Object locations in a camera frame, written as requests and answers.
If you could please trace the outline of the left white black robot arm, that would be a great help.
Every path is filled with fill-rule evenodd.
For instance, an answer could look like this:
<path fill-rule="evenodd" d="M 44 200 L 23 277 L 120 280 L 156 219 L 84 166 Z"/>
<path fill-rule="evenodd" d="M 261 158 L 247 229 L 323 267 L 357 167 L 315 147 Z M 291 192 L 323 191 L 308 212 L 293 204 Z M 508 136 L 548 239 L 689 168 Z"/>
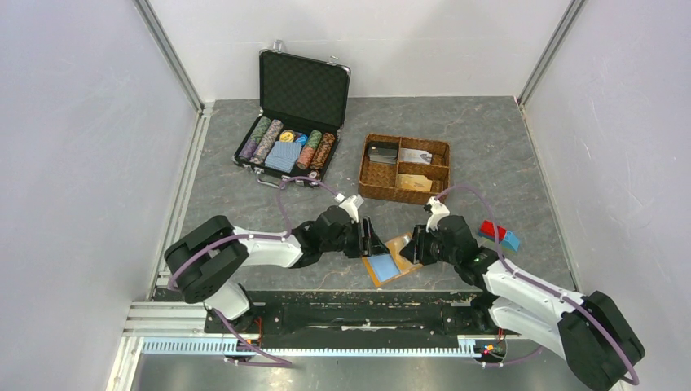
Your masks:
<path fill-rule="evenodd" d="M 315 264 L 324 253 L 348 258 L 386 255 L 368 217 L 355 219 L 351 207 L 331 206 L 315 220 L 290 231 L 267 233 L 233 226 L 218 215 L 165 250 L 168 288 L 181 292 L 189 304 L 217 310 L 237 332 L 248 331 L 256 310 L 246 290 L 231 280 L 243 266 L 299 269 Z"/>

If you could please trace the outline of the orange gold card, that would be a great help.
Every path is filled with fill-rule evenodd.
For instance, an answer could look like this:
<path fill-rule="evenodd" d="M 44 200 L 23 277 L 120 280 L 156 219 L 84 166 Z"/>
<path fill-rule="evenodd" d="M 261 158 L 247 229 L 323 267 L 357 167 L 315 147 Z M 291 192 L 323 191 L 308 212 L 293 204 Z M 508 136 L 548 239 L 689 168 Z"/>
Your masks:
<path fill-rule="evenodd" d="M 396 187 L 408 191 L 431 192 L 434 181 L 422 174 L 398 174 Z"/>

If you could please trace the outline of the orange card holder wallet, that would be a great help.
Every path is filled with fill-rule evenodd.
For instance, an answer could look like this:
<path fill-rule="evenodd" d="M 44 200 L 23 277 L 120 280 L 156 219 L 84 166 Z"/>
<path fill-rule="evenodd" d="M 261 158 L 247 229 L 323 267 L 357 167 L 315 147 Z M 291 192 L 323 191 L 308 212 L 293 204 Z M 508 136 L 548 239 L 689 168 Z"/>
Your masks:
<path fill-rule="evenodd" d="M 380 288 L 395 279 L 408 275 L 423 267 L 421 264 L 414 264 L 408 261 L 399 254 L 404 246 L 411 241 L 411 238 L 412 234 L 410 232 L 397 236 L 385 243 L 385 246 L 389 250 L 387 254 L 364 257 L 362 259 L 376 288 Z"/>

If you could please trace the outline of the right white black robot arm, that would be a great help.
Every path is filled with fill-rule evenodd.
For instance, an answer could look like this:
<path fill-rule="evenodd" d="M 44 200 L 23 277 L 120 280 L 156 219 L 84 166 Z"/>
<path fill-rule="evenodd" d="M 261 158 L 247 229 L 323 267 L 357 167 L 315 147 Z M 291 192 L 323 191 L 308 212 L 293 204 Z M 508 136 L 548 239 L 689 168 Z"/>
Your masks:
<path fill-rule="evenodd" d="M 470 319 L 480 332 L 502 328 L 527 337 L 563 358 L 591 390 L 634 380 L 632 368 L 645 347 L 614 300 L 559 288 L 521 270 L 478 244 L 465 219 L 441 218 L 434 230 L 414 228 L 400 255 L 416 264 L 446 262 L 469 285 L 482 290 Z"/>

